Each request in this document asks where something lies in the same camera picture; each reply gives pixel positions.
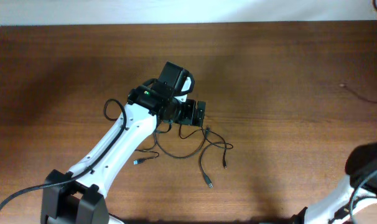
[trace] cable plug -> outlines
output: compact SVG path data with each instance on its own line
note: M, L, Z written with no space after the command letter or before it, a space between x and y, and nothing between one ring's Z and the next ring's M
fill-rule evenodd
M146 160L147 159L145 159L145 158L136 159L135 161L133 161L133 165L142 164Z
M207 176L206 174L202 174L203 175L203 179L205 180L205 183L207 183L208 187L209 188L212 188L213 185L212 185L212 181L211 179L209 178L209 176Z

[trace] wooden table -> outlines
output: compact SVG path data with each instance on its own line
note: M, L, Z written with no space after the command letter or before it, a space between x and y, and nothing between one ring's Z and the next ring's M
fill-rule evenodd
M120 217L290 217L336 187L356 146L377 141L377 105L339 87L377 99L377 21L0 27L0 202L78 162L112 125L104 102L125 102L166 61L194 74L189 97L207 102L205 125L235 148L226 170L221 150L205 154L212 189L198 157L134 166L135 153L106 199ZM201 140L177 130L160 138L170 152ZM13 200L0 223L38 223L41 195ZM377 205L358 219L377 223Z

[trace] wooden surface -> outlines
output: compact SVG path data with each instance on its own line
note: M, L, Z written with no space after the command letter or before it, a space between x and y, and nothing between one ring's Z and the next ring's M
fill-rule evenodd
M0 202L78 162L112 125L103 103L125 101L168 60L194 74L190 98L235 148L226 170L221 150L205 154L213 189L197 157L133 166L135 153L106 199L123 218L290 217L336 187L356 146L377 141L377 105L338 86L377 99L377 21L0 27ZM177 131L160 138L170 152L198 145ZM0 223L38 223L41 195L13 200ZM377 223L377 205L358 218Z

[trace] white wall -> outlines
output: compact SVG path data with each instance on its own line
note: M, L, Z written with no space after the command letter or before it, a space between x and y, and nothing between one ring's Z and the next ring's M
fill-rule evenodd
M377 19L371 0L0 0L0 25Z

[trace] wood grain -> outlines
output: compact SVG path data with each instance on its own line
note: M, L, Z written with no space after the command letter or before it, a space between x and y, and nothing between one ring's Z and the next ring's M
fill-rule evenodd
M0 202L79 161L112 125L103 103L166 61L194 74L190 98L235 148L226 170L221 150L205 154L213 189L197 157L133 166L134 154L106 199L120 217L290 217L335 188L356 146L377 141L377 105L339 87L377 99L377 21L0 27ZM160 138L170 152L198 145L177 130ZM0 223L38 223L40 202L41 192L13 200ZM359 219L377 223L377 205Z

